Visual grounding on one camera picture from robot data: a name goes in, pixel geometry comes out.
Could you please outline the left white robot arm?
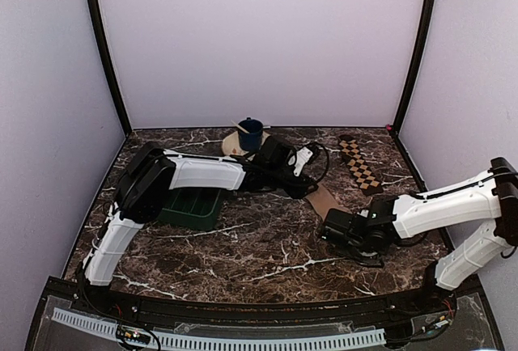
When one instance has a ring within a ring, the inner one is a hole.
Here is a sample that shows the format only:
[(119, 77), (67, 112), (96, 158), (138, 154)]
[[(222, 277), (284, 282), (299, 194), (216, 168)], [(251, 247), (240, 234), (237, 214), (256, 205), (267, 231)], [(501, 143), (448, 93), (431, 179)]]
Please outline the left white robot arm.
[(76, 270), (77, 279), (88, 285), (83, 303), (97, 315), (111, 312), (114, 298), (102, 287), (111, 284), (126, 248), (145, 224), (158, 218), (172, 190), (214, 188), (257, 193), (281, 189), (300, 199), (317, 190), (319, 181), (303, 169), (324, 150), (316, 142), (296, 149), (269, 136), (257, 151), (215, 157), (182, 154), (148, 142), (123, 171), (104, 224)]

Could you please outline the plain brown sock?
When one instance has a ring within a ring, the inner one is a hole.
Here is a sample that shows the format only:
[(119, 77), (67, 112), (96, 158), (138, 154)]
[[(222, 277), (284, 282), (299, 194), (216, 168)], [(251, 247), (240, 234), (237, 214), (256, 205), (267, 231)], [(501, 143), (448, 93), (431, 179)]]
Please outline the plain brown sock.
[(350, 212), (348, 208), (338, 204), (333, 194), (323, 184), (318, 184), (317, 190), (309, 193), (304, 199), (310, 203), (322, 221), (325, 220), (331, 209), (339, 209), (346, 213)]

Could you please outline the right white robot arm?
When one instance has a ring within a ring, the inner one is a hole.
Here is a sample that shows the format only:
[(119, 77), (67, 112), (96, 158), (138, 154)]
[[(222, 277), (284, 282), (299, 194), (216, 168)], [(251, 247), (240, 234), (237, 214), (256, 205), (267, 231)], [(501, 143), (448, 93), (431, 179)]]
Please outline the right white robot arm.
[(426, 269), (413, 306), (429, 314), (489, 261), (517, 245), (517, 170), (503, 157), (476, 176), (435, 191), (376, 201), (349, 214), (330, 209), (322, 239), (367, 267), (380, 267), (390, 245), (430, 230), (479, 221), (480, 227), (447, 256)]

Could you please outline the brown black checkered sock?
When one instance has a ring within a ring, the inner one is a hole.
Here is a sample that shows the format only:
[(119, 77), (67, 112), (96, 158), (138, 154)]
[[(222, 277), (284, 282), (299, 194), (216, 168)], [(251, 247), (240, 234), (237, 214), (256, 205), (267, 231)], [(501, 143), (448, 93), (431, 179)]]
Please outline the brown black checkered sock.
[(381, 181), (374, 175), (363, 157), (359, 144), (354, 137), (342, 134), (338, 137), (340, 155), (351, 178), (364, 196), (373, 196), (384, 192)]

